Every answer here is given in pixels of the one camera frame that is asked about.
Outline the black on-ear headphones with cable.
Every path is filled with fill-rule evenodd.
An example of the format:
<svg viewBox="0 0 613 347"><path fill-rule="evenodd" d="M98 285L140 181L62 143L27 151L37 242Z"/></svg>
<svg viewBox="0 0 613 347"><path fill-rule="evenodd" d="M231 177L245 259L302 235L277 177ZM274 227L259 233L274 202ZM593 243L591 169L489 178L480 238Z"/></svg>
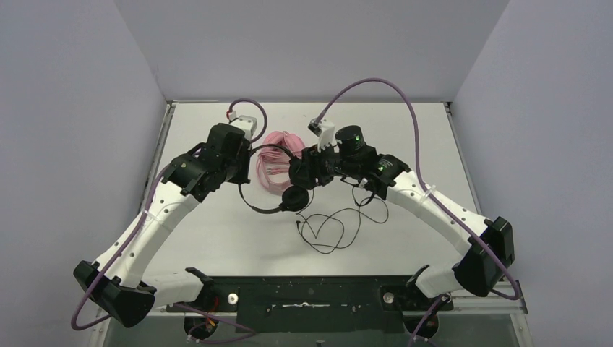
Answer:
<svg viewBox="0 0 613 347"><path fill-rule="evenodd" d="M249 203L244 196L242 185L238 185L238 192L240 198L245 203L245 205L251 210L261 215L273 215L281 212L291 212L297 215L299 219L296 221L296 231L309 247L311 247L314 251L320 254L331 254L336 250L349 248L355 242L360 232L362 220L364 218L373 223L382 225L388 222L390 217L389 207L387 206L386 202L383 202L382 199L371 196L369 198L364 198L358 201L354 192L351 193L351 196L353 197L352 207L342 208L329 215L322 213L314 213L309 216L305 216L303 214L303 211L308 209L310 204L314 201L314 195L308 193L308 191L304 188L290 186L282 192L281 203L279 204L279 206L270 209L264 209ZM375 218L367 215L363 211L363 208L374 200L381 202L383 207L385 208L385 218L382 220L376 220ZM354 212L357 215L357 227L355 233L353 234L353 238L347 244L342 245L341 242L344 239L346 228L344 222L341 219L337 218L337 215L348 211ZM312 237L314 239L318 239L320 231L323 229L325 224L330 221L338 223L341 227L340 236L335 244L318 244L308 240L305 237L304 229L308 228L311 231Z"/></svg>

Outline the pink over-ear headphones with cable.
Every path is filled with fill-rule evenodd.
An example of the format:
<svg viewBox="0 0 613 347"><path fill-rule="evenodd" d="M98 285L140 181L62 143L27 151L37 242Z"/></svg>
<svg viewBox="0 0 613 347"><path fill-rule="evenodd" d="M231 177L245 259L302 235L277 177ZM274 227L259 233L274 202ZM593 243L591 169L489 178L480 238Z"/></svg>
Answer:
<svg viewBox="0 0 613 347"><path fill-rule="evenodd" d="M279 145L301 157L306 147L302 138L287 131L274 131L264 139L264 145ZM260 185L271 194L281 195L290 186L289 178L282 180L275 176L288 176L290 157L276 147L265 147L257 154L256 173Z"/></svg>

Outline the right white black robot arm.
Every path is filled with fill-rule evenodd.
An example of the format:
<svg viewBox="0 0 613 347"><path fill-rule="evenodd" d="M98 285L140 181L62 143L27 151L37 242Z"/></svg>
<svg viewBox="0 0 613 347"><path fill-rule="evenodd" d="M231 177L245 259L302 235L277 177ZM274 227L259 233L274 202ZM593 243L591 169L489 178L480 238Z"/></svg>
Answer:
<svg viewBox="0 0 613 347"><path fill-rule="evenodd" d="M313 190L335 177L355 179L381 200L407 210L442 235L460 255L456 263L424 265L410 279L406 297L423 309L436 296L464 289L475 296L495 293L515 260L513 227L502 217L474 213L431 185L399 158L368 145L361 127L317 129L317 144L290 159L291 186Z"/></svg>

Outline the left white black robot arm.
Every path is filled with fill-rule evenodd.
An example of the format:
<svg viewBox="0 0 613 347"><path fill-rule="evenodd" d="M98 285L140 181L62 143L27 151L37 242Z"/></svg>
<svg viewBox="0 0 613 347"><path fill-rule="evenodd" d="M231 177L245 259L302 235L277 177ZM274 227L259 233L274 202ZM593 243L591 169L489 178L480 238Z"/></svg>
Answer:
<svg viewBox="0 0 613 347"><path fill-rule="evenodd" d="M134 327L157 307L190 303L203 309L214 297L209 277L188 267L166 275L145 270L179 223L221 184L247 182L257 122L241 116L214 125L205 142L174 158L155 179L143 211L94 261L81 261L73 275L87 300L124 327Z"/></svg>

